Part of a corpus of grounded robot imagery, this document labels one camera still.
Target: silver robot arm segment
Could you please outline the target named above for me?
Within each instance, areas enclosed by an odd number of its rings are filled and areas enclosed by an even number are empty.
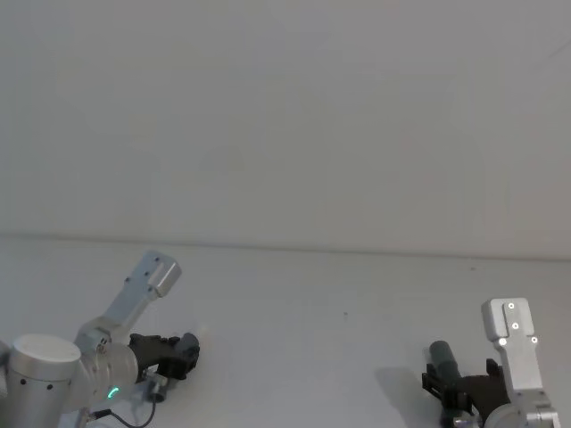
[[[105,313],[79,329],[75,344],[87,352],[124,337],[149,303],[165,297],[181,274],[180,266],[172,257],[158,251],[147,252],[125,278],[123,290]]]
[[[543,389],[535,353],[539,339],[527,299],[492,299],[482,306],[482,314],[488,340],[500,353],[506,392],[513,405],[490,415],[486,428],[503,426],[501,420],[514,419],[516,412],[517,426],[560,428],[559,415]]]

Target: white wall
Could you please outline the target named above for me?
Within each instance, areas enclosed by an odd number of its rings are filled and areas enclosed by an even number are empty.
[[[0,6],[0,231],[571,257],[568,0]]]
[[[0,240],[0,338],[73,339],[105,310],[144,245]],[[480,304],[526,296],[543,380],[568,425],[571,264],[162,247],[183,276],[139,333],[200,336],[188,382],[158,407],[169,428],[436,428],[423,349],[448,340],[461,370],[496,357]],[[118,412],[131,414],[128,403]],[[148,407],[136,411],[139,422]],[[119,427],[105,421],[106,427]]]

